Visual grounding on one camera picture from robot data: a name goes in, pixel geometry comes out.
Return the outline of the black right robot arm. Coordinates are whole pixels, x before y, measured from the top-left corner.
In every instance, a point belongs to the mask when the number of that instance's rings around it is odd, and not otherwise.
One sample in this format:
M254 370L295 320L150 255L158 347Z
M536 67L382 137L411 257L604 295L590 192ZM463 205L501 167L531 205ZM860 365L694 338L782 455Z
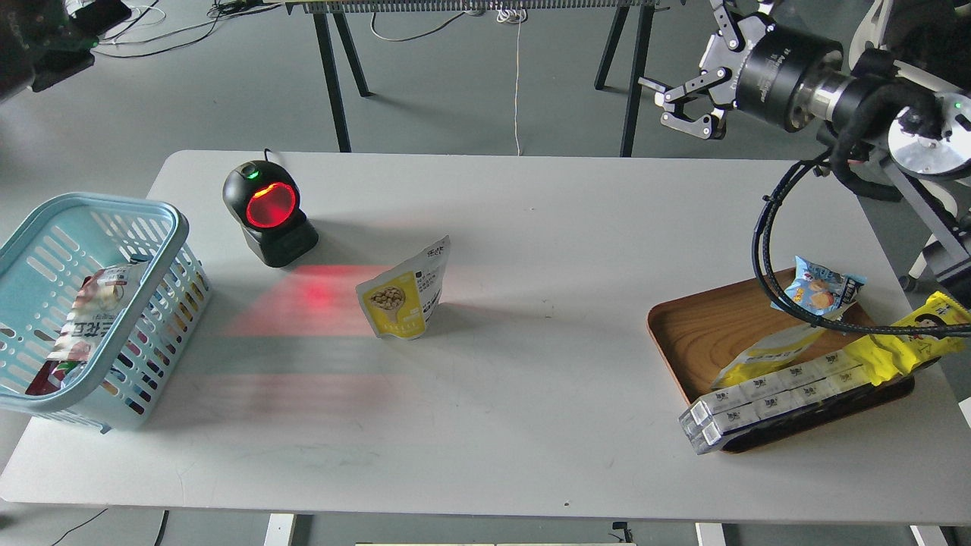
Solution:
M932 232L925 263L967 297L969 228L926 184L969 183L969 3L876 1L847 51L780 24L775 1L751 14L711 6L717 28L697 76L639 80L661 122L708 140L724 137L729 111L788 133L822 121L837 179L857 196L907 200Z

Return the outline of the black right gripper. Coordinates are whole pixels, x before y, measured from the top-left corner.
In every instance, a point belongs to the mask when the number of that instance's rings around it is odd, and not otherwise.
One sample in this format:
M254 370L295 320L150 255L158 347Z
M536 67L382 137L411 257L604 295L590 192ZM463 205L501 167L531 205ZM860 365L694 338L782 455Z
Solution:
M638 79L662 108L660 124L702 140L721 140L722 110L735 108L787 132L804 128L815 117L810 111L812 88L841 69L842 45L777 24L771 14L781 1L757 1L751 14L743 14L736 1L709 3L718 30L699 62L702 73L679 86ZM705 94L713 110L689 117L687 104Z

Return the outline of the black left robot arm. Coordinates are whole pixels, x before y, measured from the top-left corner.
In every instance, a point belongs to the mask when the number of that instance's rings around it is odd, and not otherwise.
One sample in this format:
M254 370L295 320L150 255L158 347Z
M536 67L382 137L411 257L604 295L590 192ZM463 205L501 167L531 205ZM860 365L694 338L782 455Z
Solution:
M131 15L122 1L93 1L73 13L64 1L2 1L1 100L93 66L101 38Z

